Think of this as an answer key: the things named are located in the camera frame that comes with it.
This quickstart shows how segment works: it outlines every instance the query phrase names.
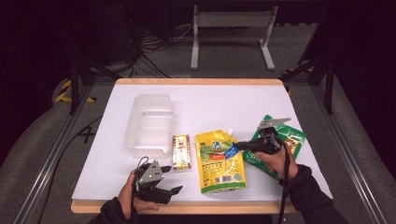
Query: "table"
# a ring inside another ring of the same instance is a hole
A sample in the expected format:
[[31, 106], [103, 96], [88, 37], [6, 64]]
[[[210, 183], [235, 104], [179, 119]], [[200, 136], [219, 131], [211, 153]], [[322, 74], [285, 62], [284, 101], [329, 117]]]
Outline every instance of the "table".
[[[158, 188], [183, 189], [158, 212], [142, 214], [277, 214], [281, 190], [272, 177], [245, 163], [247, 188], [214, 194], [201, 194], [194, 146], [198, 133], [218, 129], [235, 130], [239, 141], [250, 140], [263, 116], [291, 118], [288, 125], [302, 130], [289, 95], [278, 79], [222, 78], [122, 78], [109, 97], [105, 114], [92, 144], [73, 194], [71, 209], [75, 213], [98, 213], [101, 205], [118, 195], [128, 174], [140, 159], [124, 146], [124, 135], [134, 98], [139, 94], [164, 94], [174, 104], [172, 134], [187, 133], [191, 137], [192, 169], [188, 172], [165, 173]], [[332, 194], [318, 168], [307, 140], [296, 160], [312, 168], [320, 188]], [[159, 159], [161, 166], [172, 159]], [[295, 212], [291, 203], [286, 213]]]

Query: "black sleeve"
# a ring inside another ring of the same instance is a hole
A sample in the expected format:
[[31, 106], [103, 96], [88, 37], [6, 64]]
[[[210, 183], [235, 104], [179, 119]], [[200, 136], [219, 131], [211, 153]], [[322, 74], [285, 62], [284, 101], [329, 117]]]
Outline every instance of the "black sleeve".
[[89, 224], [128, 224], [128, 220], [122, 213], [121, 204], [117, 197], [113, 200], [105, 202], [101, 209], [100, 214], [93, 218]]
[[302, 213], [305, 224], [348, 223], [335, 209], [332, 199], [320, 190], [311, 168], [298, 166], [298, 174], [289, 182], [288, 191], [291, 203]]

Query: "gray floor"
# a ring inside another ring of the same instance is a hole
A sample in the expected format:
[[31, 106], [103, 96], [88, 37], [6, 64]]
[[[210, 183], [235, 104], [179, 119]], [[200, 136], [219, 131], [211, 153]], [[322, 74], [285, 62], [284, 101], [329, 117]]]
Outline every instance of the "gray floor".
[[[316, 25], [299, 25], [274, 28], [269, 49], [276, 65], [275, 71], [268, 71], [262, 57], [257, 39], [257, 29], [247, 29], [237, 35], [226, 29], [207, 30], [201, 34], [199, 69], [190, 70], [191, 41], [189, 39], [175, 44], [164, 51], [147, 53], [148, 57], [171, 77], [280, 77], [288, 68], [297, 66], [304, 48], [313, 34]], [[145, 64], [137, 62], [145, 70]], [[134, 77], [152, 77], [143, 70], [134, 67]], [[304, 75], [285, 83], [291, 87], [291, 100], [303, 131], [307, 134], [310, 145], [318, 160], [319, 167], [325, 175], [334, 197], [337, 209], [350, 223], [396, 223], [393, 212], [396, 205], [396, 182], [379, 159], [374, 146], [363, 130], [359, 119], [353, 111], [342, 87], [337, 80], [333, 93], [333, 116], [338, 124], [353, 158], [359, 165], [365, 183], [383, 218], [377, 221], [371, 217], [371, 206], [366, 203], [364, 195], [357, 185], [353, 172], [343, 158], [339, 139], [333, 133], [329, 117], [323, 113], [322, 103], [317, 100], [315, 88], [309, 87]], [[53, 99], [59, 93], [63, 83], [53, 93]], [[85, 103], [70, 130], [70, 139], [81, 128], [102, 115], [106, 101], [112, 91], [112, 83], [98, 81], [95, 83], [91, 97], [95, 103]], [[69, 103], [54, 103], [47, 113], [38, 118], [20, 137], [0, 169], [0, 223], [12, 223], [21, 210], [26, 197], [32, 189], [35, 179], [42, 169], [47, 157], [56, 145], [64, 124], [70, 119]], [[92, 125], [96, 132], [100, 121]], [[85, 137], [74, 139], [65, 150], [50, 191], [41, 223], [87, 223], [94, 215], [74, 214], [70, 210], [71, 195], [89, 153], [93, 138], [84, 143]], [[28, 223], [36, 223], [46, 191], [43, 192]], [[304, 223], [300, 214], [285, 215], [285, 223]]]

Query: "green snack bag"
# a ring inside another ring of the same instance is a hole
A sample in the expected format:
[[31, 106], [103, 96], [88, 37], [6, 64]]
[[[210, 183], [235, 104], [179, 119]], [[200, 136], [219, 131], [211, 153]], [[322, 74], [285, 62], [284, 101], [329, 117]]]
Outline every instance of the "green snack bag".
[[[272, 119], [271, 116], [266, 115], [264, 117], [264, 120]], [[303, 142], [306, 138], [306, 134], [294, 129], [285, 123], [278, 124], [274, 127], [277, 132], [277, 136], [279, 136], [285, 143], [288, 144], [290, 147], [290, 152], [293, 155], [294, 159], [297, 158], [298, 153], [300, 152], [301, 146], [303, 145]], [[259, 129], [254, 133], [252, 140], [258, 139], [259, 138]], [[249, 163], [250, 165], [253, 165], [265, 173], [267, 173], [269, 176], [272, 178], [278, 180], [279, 176], [276, 173], [271, 172], [265, 162], [259, 160], [255, 155], [254, 152], [251, 152], [249, 150], [245, 150], [242, 153], [242, 156], [244, 158], [244, 161]]]

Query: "yellow pouch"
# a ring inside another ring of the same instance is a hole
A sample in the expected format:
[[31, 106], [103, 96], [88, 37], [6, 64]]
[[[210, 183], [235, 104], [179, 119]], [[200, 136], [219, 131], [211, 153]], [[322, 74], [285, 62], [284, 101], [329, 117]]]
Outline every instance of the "yellow pouch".
[[195, 135], [201, 193], [244, 189], [247, 186], [237, 140], [222, 130]]

